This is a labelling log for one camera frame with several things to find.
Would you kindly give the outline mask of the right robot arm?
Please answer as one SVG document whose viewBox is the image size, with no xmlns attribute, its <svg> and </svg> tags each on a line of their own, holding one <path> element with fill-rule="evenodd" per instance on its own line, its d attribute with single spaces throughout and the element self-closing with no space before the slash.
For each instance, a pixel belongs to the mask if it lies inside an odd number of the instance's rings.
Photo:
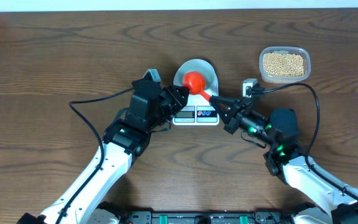
<svg viewBox="0 0 358 224">
<path fill-rule="evenodd" d="M 269 150 L 265 165 L 272 176 L 299 190 L 311 199 L 283 218 L 284 223 L 358 223 L 358 189 L 339 180 L 312 157 L 298 140 L 296 114 L 276 109 L 266 118 L 254 111 L 254 99 L 236 100 L 212 96 L 210 105 L 233 134 L 238 129 L 256 139 L 256 145 Z"/>
</svg>

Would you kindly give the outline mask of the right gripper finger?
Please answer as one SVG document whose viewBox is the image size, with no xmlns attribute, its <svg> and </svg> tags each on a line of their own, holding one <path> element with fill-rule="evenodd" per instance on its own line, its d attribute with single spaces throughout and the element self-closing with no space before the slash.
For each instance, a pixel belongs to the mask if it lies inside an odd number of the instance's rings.
<svg viewBox="0 0 358 224">
<path fill-rule="evenodd" d="M 227 98 L 223 96 L 212 96 L 209 99 L 209 103 L 215 109 L 233 109 L 233 108 L 240 108 L 244 101 L 235 98 Z"/>
<path fill-rule="evenodd" d="M 236 122 L 238 103 L 211 103 L 211 106 L 217 111 L 224 124 Z"/>
</svg>

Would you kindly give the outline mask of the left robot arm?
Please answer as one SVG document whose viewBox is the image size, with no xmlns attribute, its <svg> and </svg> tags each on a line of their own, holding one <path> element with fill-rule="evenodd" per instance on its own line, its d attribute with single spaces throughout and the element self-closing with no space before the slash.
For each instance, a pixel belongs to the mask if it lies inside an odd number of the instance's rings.
<svg viewBox="0 0 358 224">
<path fill-rule="evenodd" d="M 131 102 L 121 109 L 102 136 L 91 162 L 68 190 L 39 216 L 23 214 L 19 223 L 87 223 L 109 189 L 133 165 L 149 145 L 152 133 L 187 104 L 189 89 L 133 87 Z"/>
</svg>

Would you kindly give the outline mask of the red measuring scoop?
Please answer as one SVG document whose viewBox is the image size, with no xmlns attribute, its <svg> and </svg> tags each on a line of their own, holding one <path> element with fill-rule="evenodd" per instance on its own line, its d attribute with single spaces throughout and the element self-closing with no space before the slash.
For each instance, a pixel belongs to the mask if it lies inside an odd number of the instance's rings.
<svg viewBox="0 0 358 224">
<path fill-rule="evenodd" d="M 183 86 L 190 90 L 191 95 L 200 95 L 207 102 L 211 96 L 205 92 L 206 80 L 200 72 L 187 72 L 183 77 Z"/>
</svg>

